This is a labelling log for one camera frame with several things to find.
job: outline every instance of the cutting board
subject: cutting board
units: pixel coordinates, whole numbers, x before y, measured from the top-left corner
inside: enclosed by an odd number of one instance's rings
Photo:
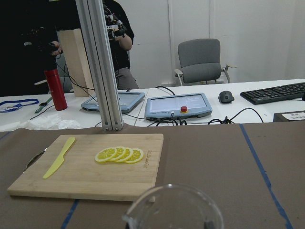
[[[49,178],[42,176],[69,137],[76,140],[64,162]],[[162,134],[61,135],[9,188],[12,196],[135,201],[154,187],[163,145]],[[140,148],[144,157],[135,164],[94,160],[104,148]]]

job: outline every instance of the wooden board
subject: wooden board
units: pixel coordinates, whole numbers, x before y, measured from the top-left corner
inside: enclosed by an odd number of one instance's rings
[[[94,86],[81,30],[58,31],[58,36],[64,50],[69,74],[73,76],[74,81],[83,86],[83,88],[80,88],[72,83],[75,97],[88,97],[88,94],[95,94],[94,90],[88,89],[94,88]]]
[[[42,176],[60,153],[68,137],[76,141],[64,162],[49,178]],[[134,201],[155,185],[163,145],[162,134],[61,135],[9,188],[14,196]],[[104,148],[140,148],[135,164],[97,163]]]

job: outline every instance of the computer mouse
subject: computer mouse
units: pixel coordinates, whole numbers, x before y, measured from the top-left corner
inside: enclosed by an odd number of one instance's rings
[[[218,100],[221,104],[229,104],[234,101],[234,97],[230,91],[223,91],[219,93]]]

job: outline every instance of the lemon slice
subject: lemon slice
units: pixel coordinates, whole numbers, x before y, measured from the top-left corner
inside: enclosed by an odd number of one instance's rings
[[[115,162],[124,162],[129,160],[132,157],[133,154],[133,150],[131,148],[125,147],[126,153],[124,154],[124,156],[122,156],[120,159],[116,160]]]
[[[126,148],[125,147],[117,146],[116,149],[117,149],[116,154],[109,161],[116,161],[116,160],[122,158],[126,154]]]
[[[113,158],[116,155],[117,151],[118,149],[115,147],[105,148],[101,152],[99,152],[94,159],[95,161],[100,163],[109,161],[111,158]]]
[[[127,164],[134,164],[141,161],[144,157],[144,152],[141,149],[132,149],[132,156],[129,160],[125,161]]]

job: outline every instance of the red thermos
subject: red thermos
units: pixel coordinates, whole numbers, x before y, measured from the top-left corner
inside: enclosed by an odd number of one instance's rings
[[[51,91],[55,109],[58,111],[66,109],[68,106],[63,94],[61,80],[59,79],[57,69],[44,71],[44,75],[46,76],[49,90]]]

